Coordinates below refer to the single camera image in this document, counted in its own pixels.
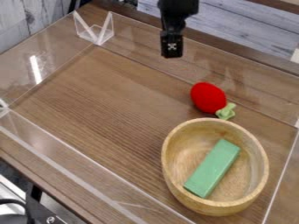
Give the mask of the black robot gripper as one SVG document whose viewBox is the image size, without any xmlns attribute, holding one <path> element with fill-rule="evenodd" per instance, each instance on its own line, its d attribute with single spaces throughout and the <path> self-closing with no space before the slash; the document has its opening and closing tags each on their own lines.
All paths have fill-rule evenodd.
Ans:
<svg viewBox="0 0 299 224">
<path fill-rule="evenodd" d="M 201 0 L 159 0 L 158 8 L 162 17 L 161 33 L 162 55 L 170 58 L 183 56 L 183 29 L 186 20 L 199 13 Z"/>
</svg>

